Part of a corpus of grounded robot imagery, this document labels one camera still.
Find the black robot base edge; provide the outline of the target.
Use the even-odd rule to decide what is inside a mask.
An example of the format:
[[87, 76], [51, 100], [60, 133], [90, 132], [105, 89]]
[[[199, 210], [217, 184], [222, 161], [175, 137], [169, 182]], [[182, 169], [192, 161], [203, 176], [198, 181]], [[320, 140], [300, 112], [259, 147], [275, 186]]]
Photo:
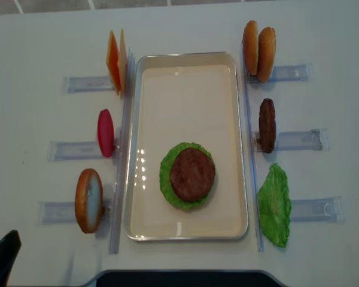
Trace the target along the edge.
[[270, 276], [243, 271], [113, 271], [96, 286], [280, 286]]

